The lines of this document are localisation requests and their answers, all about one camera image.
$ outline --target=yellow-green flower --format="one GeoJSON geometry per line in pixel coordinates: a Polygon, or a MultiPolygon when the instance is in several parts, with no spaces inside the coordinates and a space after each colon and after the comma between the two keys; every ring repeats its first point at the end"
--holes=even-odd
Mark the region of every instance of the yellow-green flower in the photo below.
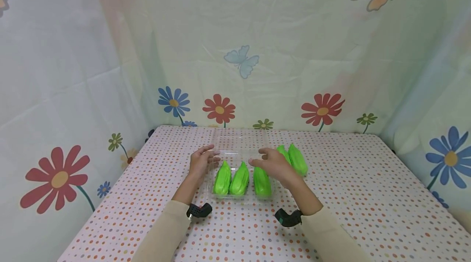
{"type": "Polygon", "coordinates": [[[114,151],[119,148],[119,145],[123,142],[123,138],[121,137],[121,134],[112,134],[111,139],[108,142],[110,143],[108,150],[114,151]]]}
{"type": "Polygon", "coordinates": [[[378,119],[378,117],[375,117],[373,113],[370,113],[368,116],[366,116],[366,113],[365,113],[363,114],[362,117],[359,117],[357,119],[357,123],[361,123],[362,125],[369,125],[369,124],[373,124],[376,119],[378,119]]]}
{"type": "Polygon", "coordinates": [[[258,124],[254,124],[253,127],[255,129],[273,129],[273,122],[265,119],[264,122],[262,120],[258,120],[258,124]]]}

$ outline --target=plastic container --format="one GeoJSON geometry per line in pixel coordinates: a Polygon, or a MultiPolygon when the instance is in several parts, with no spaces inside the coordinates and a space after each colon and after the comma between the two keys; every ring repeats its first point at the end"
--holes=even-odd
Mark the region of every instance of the plastic container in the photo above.
{"type": "Polygon", "coordinates": [[[218,128],[214,130],[213,140],[214,150],[219,152],[221,161],[219,166],[215,163],[210,164],[208,167],[208,174],[206,177],[206,188],[210,198],[214,199],[234,199],[243,201],[271,201],[276,199],[279,191],[279,182],[270,178],[271,196],[262,197],[255,194],[255,187],[253,184],[253,167],[249,165],[249,159],[261,159],[258,150],[268,146],[267,134],[265,130],[255,129],[226,129],[218,128]],[[249,169],[249,184],[244,195],[217,195],[213,193],[214,181],[222,161],[226,160],[231,169],[232,178],[239,169],[242,161],[244,161],[249,169]]]}

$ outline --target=blue butterfly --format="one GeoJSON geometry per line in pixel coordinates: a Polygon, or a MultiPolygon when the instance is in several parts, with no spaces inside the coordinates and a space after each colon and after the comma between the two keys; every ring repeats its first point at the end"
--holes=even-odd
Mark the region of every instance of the blue butterfly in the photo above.
{"type": "Polygon", "coordinates": [[[252,73],[255,65],[258,64],[258,56],[247,58],[249,48],[250,46],[243,45],[239,49],[239,52],[230,51],[224,56],[224,60],[231,64],[235,64],[239,68],[240,76],[243,79],[247,79],[250,73],[252,73]]]}

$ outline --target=flower stem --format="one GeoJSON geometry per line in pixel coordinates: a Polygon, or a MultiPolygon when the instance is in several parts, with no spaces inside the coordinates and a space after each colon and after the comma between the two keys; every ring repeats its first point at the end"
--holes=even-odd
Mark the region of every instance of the flower stem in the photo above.
{"type": "Polygon", "coordinates": [[[123,148],[123,150],[124,150],[124,154],[126,154],[126,158],[127,158],[127,159],[129,159],[129,157],[128,157],[128,154],[126,153],[126,149],[123,147],[123,145],[122,145],[122,144],[119,144],[119,145],[121,145],[121,147],[123,148]]]}
{"type": "Polygon", "coordinates": [[[93,212],[95,212],[95,207],[93,206],[93,203],[91,202],[90,197],[87,195],[87,193],[85,192],[85,190],[83,189],[83,187],[81,187],[80,185],[77,185],[77,188],[78,188],[78,190],[81,191],[82,194],[87,198],[87,201],[89,201],[91,210],[92,210],[93,212]]]}
{"type": "Polygon", "coordinates": [[[430,184],[427,185],[427,189],[430,190],[432,188],[432,185],[435,183],[435,181],[437,181],[437,178],[439,178],[439,174],[440,173],[437,173],[437,175],[435,175],[435,177],[432,179],[432,181],[430,182],[430,184]]]}
{"type": "Polygon", "coordinates": [[[323,128],[323,120],[322,120],[321,128],[319,128],[318,132],[321,132],[322,128],[323,128]]]}
{"type": "Polygon", "coordinates": [[[180,118],[180,121],[182,122],[182,126],[183,126],[183,119],[182,119],[182,117],[180,116],[180,114],[178,114],[178,117],[180,118]]]}

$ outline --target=table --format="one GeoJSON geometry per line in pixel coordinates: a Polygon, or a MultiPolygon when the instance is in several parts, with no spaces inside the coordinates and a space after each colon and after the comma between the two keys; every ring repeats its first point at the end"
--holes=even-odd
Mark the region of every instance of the table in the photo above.
{"type": "MultiPolygon", "coordinates": [[[[157,128],[58,261],[131,261],[185,177],[190,154],[209,144],[215,130],[157,128]]],[[[379,137],[261,132],[270,147],[300,148],[310,166],[306,183],[372,260],[470,261],[470,234],[379,137]]],[[[280,207],[296,209],[280,191],[276,204],[216,202],[198,191],[193,203],[208,202],[213,212],[193,220],[174,260],[321,261],[298,226],[283,228],[273,217],[280,207]]]]}

